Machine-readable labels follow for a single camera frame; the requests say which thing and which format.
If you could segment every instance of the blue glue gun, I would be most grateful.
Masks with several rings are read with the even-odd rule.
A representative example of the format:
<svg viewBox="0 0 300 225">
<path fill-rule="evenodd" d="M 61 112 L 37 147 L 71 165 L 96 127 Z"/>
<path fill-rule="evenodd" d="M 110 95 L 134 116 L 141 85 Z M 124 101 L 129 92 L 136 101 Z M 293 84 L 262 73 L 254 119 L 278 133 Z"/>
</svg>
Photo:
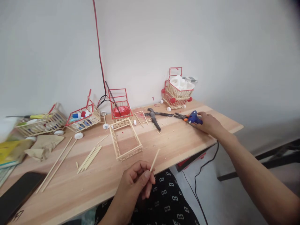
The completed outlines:
<svg viewBox="0 0 300 225">
<path fill-rule="evenodd" d="M 192 113 L 188 117 L 188 123 L 203 124 L 203 121 L 198 118 L 196 110 L 192 111 Z"/>
</svg>

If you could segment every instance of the wooden table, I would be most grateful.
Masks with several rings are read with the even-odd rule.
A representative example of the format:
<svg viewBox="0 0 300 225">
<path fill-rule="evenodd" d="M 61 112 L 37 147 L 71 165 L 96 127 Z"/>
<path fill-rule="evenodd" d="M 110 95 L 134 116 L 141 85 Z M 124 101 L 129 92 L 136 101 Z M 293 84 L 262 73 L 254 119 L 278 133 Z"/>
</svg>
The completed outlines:
<svg viewBox="0 0 300 225">
<path fill-rule="evenodd" d="M 141 110 L 146 113 L 148 107 L 157 112 L 167 112 L 165 104 L 155 104 L 134 109 L 133 113 Z M 172 113 L 188 114 L 193 110 L 212 114 L 231 133 L 243 128 L 241 124 L 195 100 L 187 103 L 186 109 L 173 110 Z M 111 124 L 111 115 L 107 115 L 106 118 L 107 123 Z M 114 196 L 123 171 L 138 160 L 152 163 L 158 148 L 161 151 L 156 160 L 155 173 L 169 168 L 216 142 L 212 137 L 175 117 L 167 118 L 157 115 L 156 119 L 162 129 L 161 134 L 157 133 L 153 123 L 149 125 L 144 123 L 144 128 L 142 128 L 137 121 L 137 126 L 134 128 L 143 145 L 143 151 L 123 162 L 116 160 L 109 130 L 104 130 L 102 125 L 95 125 L 84 131 L 84 137 L 77 140 L 46 190 L 43 193 L 34 193 L 19 210 L 19 212 L 23 210 L 21 216 L 12 224 L 61 224 Z M 81 165 L 93 146 L 106 135 L 109 136 L 101 142 L 103 148 L 88 170 L 77 174 L 76 162 Z M 121 153 L 132 149 L 136 144 L 130 127 L 117 130 L 116 135 Z M 18 165 L 0 189 L 0 195 L 3 195 L 25 172 L 48 173 L 74 133 L 67 132 L 64 136 L 66 138 L 53 150 L 46 161 L 37 162 L 27 157 L 22 164 Z"/>
</svg>

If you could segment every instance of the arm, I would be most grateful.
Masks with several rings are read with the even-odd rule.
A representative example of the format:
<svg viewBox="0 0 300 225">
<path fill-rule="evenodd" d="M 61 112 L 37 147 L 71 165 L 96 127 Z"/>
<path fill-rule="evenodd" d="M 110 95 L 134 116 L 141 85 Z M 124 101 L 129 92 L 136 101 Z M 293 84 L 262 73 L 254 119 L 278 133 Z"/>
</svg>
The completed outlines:
<svg viewBox="0 0 300 225">
<path fill-rule="evenodd" d="M 141 196 L 142 200 L 149 198 L 152 184 L 155 184 L 154 173 L 150 173 L 150 168 L 150 163 L 140 160 L 124 171 L 112 203 L 98 225 L 129 223 L 138 197 Z"/>
<path fill-rule="evenodd" d="M 265 168 L 212 115 L 205 112 L 199 129 L 224 147 L 248 195 L 269 224 L 299 224 L 300 199 Z"/>
</svg>

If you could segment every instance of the yellow book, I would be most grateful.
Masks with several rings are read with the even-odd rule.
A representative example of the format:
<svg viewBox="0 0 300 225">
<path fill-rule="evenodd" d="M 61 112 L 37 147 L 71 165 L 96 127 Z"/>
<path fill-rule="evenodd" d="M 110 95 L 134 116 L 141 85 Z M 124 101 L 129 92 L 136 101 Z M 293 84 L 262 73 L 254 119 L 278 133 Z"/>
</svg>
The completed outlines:
<svg viewBox="0 0 300 225">
<path fill-rule="evenodd" d="M 0 169 L 22 162 L 25 152 L 32 144 L 31 140 L 20 140 L 0 143 Z"/>
</svg>

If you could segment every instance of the crumpled paper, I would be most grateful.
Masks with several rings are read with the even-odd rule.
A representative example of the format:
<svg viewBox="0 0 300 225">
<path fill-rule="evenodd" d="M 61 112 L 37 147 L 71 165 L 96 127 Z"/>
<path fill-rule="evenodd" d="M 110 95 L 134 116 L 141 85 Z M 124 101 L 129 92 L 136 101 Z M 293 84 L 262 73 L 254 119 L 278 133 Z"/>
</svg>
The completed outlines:
<svg viewBox="0 0 300 225">
<path fill-rule="evenodd" d="M 39 135 L 35 144 L 31 149 L 25 150 L 25 153 L 37 161 L 44 161 L 63 139 L 64 137 L 57 135 Z"/>
</svg>

